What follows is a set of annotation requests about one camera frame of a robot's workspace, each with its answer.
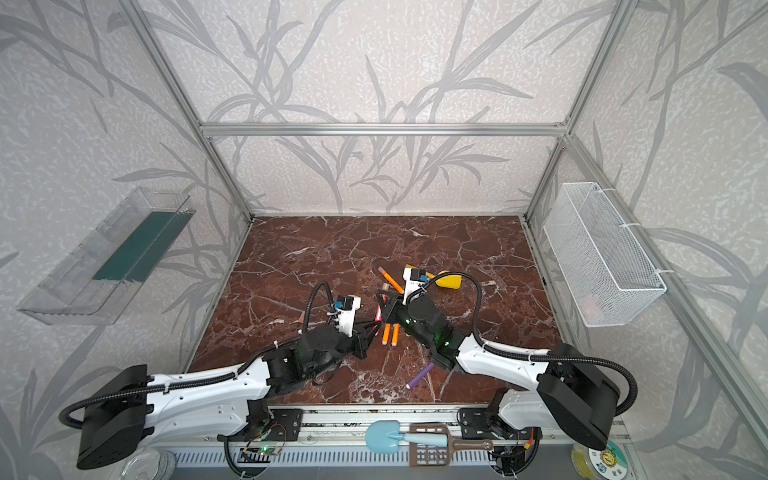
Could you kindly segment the orange marker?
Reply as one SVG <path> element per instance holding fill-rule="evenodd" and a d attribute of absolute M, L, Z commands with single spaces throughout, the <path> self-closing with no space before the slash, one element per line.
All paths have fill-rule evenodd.
<path fill-rule="evenodd" d="M 383 334 L 382 334 L 382 339 L 381 339 L 381 344 L 382 345 L 387 345 L 389 343 L 390 334 L 391 334 L 391 327 L 392 327 L 391 324 L 389 324 L 389 323 L 385 324 L 384 331 L 383 331 Z"/>
<path fill-rule="evenodd" d="M 397 346 L 398 340 L 399 340 L 399 334 L 400 334 L 400 325 L 394 324 L 392 328 L 392 335 L 391 335 L 391 345 Z"/>
<path fill-rule="evenodd" d="M 398 293 L 404 292 L 404 288 L 383 267 L 379 266 L 377 270 Z"/>

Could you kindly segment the purple marker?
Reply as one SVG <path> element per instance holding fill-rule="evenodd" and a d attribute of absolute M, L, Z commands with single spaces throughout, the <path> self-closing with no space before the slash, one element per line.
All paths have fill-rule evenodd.
<path fill-rule="evenodd" d="M 408 390 L 414 389 L 428 374 L 434 369 L 435 365 L 430 362 L 423 369 L 421 369 L 411 380 L 406 383 Z"/>

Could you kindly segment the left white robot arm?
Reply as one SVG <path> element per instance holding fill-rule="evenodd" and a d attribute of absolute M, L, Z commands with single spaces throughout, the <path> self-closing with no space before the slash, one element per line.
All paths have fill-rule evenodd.
<path fill-rule="evenodd" d="M 65 407 L 59 420 L 80 432 L 80 470 L 116 463 L 159 441 L 243 440 L 266 422 L 267 399 L 304 388 L 349 356 L 365 358 L 379 328 L 373 320 L 354 323 L 350 333 L 322 324 L 244 363 L 195 373 L 151 375 L 146 365 L 135 365 Z"/>

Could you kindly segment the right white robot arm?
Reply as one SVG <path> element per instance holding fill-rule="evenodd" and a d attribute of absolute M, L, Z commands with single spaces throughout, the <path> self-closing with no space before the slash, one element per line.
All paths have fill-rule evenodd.
<path fill-rule="evenodd" d="M 436 367 L 520 388 L 502 392 L 489 405 L 500 428 L 557 427 L 575 442 L 602 450 L 614 417 L 637 399 L 638 384 L 627 368 L 584 356 L 570 344 L 558 343 L 552 350 L 483 344 L 473 333 L 451 325 L 424 292 L 408 300 L 379 290 L 376 299 L 382 320 L 400 325 Z"/>

